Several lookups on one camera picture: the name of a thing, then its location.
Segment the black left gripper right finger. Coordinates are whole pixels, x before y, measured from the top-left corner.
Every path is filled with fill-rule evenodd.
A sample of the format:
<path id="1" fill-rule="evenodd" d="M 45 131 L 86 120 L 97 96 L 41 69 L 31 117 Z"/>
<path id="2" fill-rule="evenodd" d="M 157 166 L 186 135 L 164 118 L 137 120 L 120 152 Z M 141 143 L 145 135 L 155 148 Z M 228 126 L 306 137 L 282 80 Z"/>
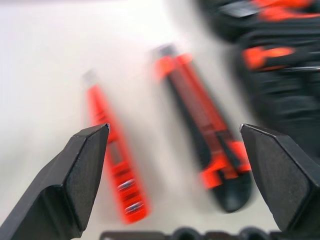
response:
<path id="1" fill-rule="evenodd" d="M 255 183 L 281 231 L 320 233 L 320 164 L 288 135 L 240 126 Z"/>

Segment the slim orange utility knife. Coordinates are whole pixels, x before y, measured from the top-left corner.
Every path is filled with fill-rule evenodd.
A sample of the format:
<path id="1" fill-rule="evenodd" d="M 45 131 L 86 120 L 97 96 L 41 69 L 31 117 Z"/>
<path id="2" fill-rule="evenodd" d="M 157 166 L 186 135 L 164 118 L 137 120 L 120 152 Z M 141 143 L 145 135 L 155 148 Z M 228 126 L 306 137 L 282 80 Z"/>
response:
<path id="1" fill-rule="evenodd" d="M 126 224 L 144 219 L 149 213 L 144 186 L 134 165 L 123 129 L 98 84 L 98 76 L 89 70 L 83 75 L 87 84 L 88 113 L 93 125 L 108 124 L 104 170 L 112 186 L 119 213 Z"/>

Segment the orange black tool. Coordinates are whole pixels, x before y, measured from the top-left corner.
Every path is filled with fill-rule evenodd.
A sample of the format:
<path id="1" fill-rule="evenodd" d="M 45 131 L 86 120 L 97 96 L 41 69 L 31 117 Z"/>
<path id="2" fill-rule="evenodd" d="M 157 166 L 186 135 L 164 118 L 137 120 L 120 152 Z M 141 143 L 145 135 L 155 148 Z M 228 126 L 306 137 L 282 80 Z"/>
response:
<path id="1" fill-rule="evenodd" d="M 244 64 L 251 71 L 271 71 L 291 65 L 296 53 L 293 47 L 256 46 L 243 50 L 242 57 Z"/>
<path id="2" fill-rule="evenodd" d="M 258 16 L 269 22 L 320 18 L 320 0 L 251 0 Z"/>

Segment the large orange black utility knife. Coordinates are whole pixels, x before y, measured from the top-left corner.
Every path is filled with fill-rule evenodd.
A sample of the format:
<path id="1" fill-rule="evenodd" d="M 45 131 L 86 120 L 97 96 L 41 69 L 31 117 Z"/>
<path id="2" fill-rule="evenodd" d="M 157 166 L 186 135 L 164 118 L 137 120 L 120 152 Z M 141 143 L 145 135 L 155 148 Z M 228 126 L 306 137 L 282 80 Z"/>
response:
<path id="1" fill-rule="evenodd" d="M 252 193 L 247 152 L 205 88 L 192 56 L 162 45 L 156 49 L 154 68 L 187 127 L 204 188 L 226 213 L 240 210 Z"/>

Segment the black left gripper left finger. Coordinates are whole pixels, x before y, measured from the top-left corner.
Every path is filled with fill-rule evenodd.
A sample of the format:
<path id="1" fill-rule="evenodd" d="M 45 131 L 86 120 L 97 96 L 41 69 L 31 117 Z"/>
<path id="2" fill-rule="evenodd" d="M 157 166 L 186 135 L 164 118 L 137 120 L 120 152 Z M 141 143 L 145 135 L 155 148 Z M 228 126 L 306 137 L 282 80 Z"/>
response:
<path id="1" fill-rule="evenodd" d="M 86 230 L 101 181 L 109 125 L 74 134 L 35 176 L 0 226 L 0 240 L 72 240 Z"/>

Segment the black plastic tool case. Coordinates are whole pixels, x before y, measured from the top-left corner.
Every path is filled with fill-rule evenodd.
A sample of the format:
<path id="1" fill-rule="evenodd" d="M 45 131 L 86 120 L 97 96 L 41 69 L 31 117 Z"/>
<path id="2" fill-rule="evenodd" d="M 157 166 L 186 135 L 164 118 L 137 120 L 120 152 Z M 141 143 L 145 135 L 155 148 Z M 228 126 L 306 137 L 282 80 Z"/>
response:
<path id="1" fill-rule="evenodd" d="M 237 44 L 235 70 L 260 120 L 289 135 L 320 162 L 320 17 L 267 21 L 251 0 L 198 0 L 211 30 Z M 242 51 L 291 47 L 287 67 L 249 70 Z"/>

